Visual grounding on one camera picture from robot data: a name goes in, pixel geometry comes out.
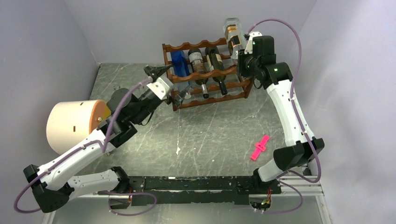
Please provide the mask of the blue square glass bottle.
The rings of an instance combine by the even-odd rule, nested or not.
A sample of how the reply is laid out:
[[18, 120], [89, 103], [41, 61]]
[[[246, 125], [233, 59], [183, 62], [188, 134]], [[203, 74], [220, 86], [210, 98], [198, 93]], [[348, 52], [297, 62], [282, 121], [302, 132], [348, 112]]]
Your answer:
[[[178, 77], [187, 77], [190, 75], [190, 71], [188, 68], [188, 64], [186, 61], [185, 53], [184, 51], [172, 51], [170, 53], [171, 59], [172, 59], [172, 64], [173, 64], [173, 70], [176, 76]], [[191, 98], [191, 82], [180, 82], [177, 83], [177, 89], [179, 91], [182, 91], [186, 88], [189, 88], [187, 90], [187, 93], [185, 95], [185, 99], [190, 99]]]

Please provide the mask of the clear square liquor bottle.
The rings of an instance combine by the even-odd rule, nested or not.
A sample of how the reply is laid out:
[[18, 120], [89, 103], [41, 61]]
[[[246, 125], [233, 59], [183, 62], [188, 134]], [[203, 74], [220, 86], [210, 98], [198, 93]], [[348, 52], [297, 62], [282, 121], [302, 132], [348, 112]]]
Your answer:
[[237, 64], [238, 53], [240, 50], [245, 49], [247, 44], [240, 20], [235, 17], [225, 19], [223, 31], [228, 44], [231, 60], [234, 64]]

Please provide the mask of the dark green wine bottle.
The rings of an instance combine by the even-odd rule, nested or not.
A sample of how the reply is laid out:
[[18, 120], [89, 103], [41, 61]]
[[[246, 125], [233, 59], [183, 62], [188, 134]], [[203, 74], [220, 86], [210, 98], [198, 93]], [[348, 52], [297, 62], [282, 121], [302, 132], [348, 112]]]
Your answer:
[[[206, 59], [207, 59], [210, 71], [213, 71], [213, 70], [224, 71], [225, 70], [219, 50], [216, 46], [206, 47], [205, 55], [206, 55]], [[228, 94], [226, 84], [225, 84], [225, 78], [226, 78], [226, 76], [213, 77], [213, 80], [218, 83], [220, 92], [223, 96]]]

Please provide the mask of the labelled green wine bottle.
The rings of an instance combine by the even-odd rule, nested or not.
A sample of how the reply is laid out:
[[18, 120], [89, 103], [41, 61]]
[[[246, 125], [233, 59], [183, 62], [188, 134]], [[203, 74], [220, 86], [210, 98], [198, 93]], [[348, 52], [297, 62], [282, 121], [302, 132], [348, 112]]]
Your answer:
[[[190, 64], [194, 73], [205, 74], [206, 73], [206, 66], [203, 60], [202, 53], [200, 49], [194, 48], [188, 51], [188, 56], [190, 60]], [[209, 98], [209, 93], [207, 90], [208, 78], [206, 79], [197, 79], [195, 83], [200, 86], [202, 95], [204, 99]]]

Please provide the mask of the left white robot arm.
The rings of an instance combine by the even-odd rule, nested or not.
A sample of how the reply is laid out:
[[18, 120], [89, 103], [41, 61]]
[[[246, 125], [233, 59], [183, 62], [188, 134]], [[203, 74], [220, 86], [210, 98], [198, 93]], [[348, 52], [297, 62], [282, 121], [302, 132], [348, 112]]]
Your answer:
[[130, 179], [121, 167], [83, 176], [78, 172], [132, 138], [137, 133], [136, 126], [150, 120], [161, 103], [182, 103], [186, 92], [171, 96], [173, 83], [165, 75], [168, 69], [168, 65], [145, 66], [147, 77], [131, 89], [117, 89], [107, 102], [111, 115], [87, 137], [46, 164], [24, 168], [27, 188], [32, 190], [39, 211], [53, 212], [69, 200], [93, 192], [134, 194]]

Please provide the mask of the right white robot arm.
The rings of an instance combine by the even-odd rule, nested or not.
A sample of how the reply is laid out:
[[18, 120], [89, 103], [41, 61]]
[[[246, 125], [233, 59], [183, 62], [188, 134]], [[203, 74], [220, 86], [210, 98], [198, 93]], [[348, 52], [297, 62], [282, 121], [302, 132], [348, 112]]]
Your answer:
[[273, 151], [273, 158], [254, 171], [252, 188], [264, 193], [270, 181], [291, 168], [317, 159], [325, 144], [309, 128], [292, 89], [293, 76], [287, 63], [276, 62], [274, 38], [251, 32], [245, 49], [238, 52], [237, 72], [256, 78], [268, 93], [280, 118], [286, 146]]

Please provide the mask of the wooden wine rack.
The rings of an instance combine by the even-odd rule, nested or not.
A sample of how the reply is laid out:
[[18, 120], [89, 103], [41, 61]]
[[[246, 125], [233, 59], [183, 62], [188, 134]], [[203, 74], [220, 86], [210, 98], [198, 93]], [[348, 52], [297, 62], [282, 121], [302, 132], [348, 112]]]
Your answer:
[[[224, 37], [219, 38], [218, 40], [214, 42], [210, 42], [208, 40], [202, 40], [201, 42], [197, 44], [191, 44], [189, 42], [184, 42], [183, 44], [179, 46], [171, 46], [169, 44], [162, 44], [162, 49], [163, 49], [163, 57], [164, 57], [164, 63], [165, 65], [172, 65], [172, 61], [168, 59], [167, 54], [173, 51], [179, 51], [179, 50], [190, 50], [192, 48], [205, 48], [205, 47], [213, 47], [213, 46], [222, 46], [222, 45], [227, 45], [226, 39]], [[224, 71], [220, 70], [214, 70], [210, 71], [205, 74], [200, 74], [197, 72], [191, 73], [187, 77], [178, 77], [176, 75], [173, 75], [170, 71], [167, 71], [167, 78], [173, 82], [173, 83], [181, 83], [181, 82], [186, 82], [186, 81], [195, 81], [198, 79], [204, 79], [204, 78], [213, 78], [213, 77], [220, 77], [220, 76], [229, 76], [236, 74], [236, 68], [237, 66], [232, 65], [225, 69]], [[223, 101], [228, 101], [228, 100], [234, 100], [234, 99], [239, 99], [239, 98], [248, 98], [252, 86], [254, 84], [254, 81], [252, 78], [238, 78], [238, 82], [228, 82], [226, 83], [226, 88], [227, 89], [233, 89], [233, 88], [242, 88], [243, 92], [239, 93], [238, 95], [231, 95], [227, 94], [225, 96], [222, 96], [220, 98], [208, 98], [203, 101], [198, 101], [198, 100], [193, 100], [189, 103], [183, 103], [180, 106], [177, 106], [176, 104], [172, 104], [173, 106], [173, 111], [177, 111], [178, 109], [184, 109], [188, 107], [195, 107], [195, 106], [200, 106], [200, 105], [206, 105], [206, 104], [213, 104], [213, 103], [218, 103], [218, 102], [223, 102]]]

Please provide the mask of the pink plastic clip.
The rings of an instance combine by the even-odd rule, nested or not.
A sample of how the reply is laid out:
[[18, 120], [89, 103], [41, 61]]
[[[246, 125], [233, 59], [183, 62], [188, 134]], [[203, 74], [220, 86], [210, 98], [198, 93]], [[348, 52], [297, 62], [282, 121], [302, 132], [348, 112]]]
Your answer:
[[261, 152], [264, 152], [266, 150], [266, 144], [269, 139], [270, 139], [270, 137], [268, 135], [264, 135], [262, 140], [255, 144], [255, 150], [252, 153], [252, 155], [250, 156], [251, 160], [253, 160], [253, 161], [257, 160], [257, 158], [259, 157]]

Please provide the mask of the white orange cylinder drum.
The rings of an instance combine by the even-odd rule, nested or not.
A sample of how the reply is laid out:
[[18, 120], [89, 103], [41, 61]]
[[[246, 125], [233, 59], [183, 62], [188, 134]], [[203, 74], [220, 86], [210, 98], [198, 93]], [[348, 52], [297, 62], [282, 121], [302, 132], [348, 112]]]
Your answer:
[[110, 115], [111, 111], [103, 100], [57, 103], [47, 120], [47, 141], [57, 154], [62, 155]]

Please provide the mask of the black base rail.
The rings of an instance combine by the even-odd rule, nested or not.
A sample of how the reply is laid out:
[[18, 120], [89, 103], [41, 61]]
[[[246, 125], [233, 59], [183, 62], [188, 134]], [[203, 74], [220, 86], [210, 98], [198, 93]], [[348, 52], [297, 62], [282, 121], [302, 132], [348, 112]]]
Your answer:
[[155, 195], [158, 204], [234, 203], [255, 208], [268, 208], [276, 196], [323, 195], [320, 183], [297, 176], [284, 176], [268, 185], [255, 184], [252, 176], [132, 176], [130, 189]]

